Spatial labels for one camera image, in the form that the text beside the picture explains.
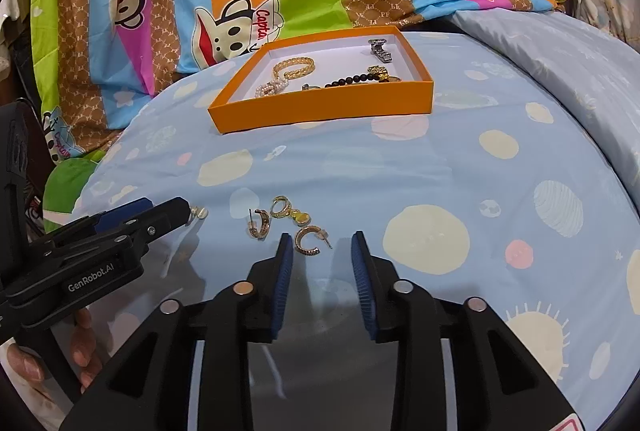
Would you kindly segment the person's left hand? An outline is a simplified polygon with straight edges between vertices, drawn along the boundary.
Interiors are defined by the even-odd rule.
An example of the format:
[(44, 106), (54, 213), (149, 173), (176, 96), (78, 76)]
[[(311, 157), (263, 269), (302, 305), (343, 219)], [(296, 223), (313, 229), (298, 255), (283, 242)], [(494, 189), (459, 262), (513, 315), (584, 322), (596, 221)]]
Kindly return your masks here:
[[(67, 357), (79, 368), (80, 391), (85, 392), (103, 367), (96, 347), (91, 313), (86, 307), (74, 315)], [(46, 369), (40, 359), (21, 349), (14, 340), (9, 340), (1, 346), (1, 365), (9, 367), (11, 371), (8, 376), (16, 391), (40, 423), (47, 430), (57, 430), (64, 419), (64, 411), (44, 385)]]

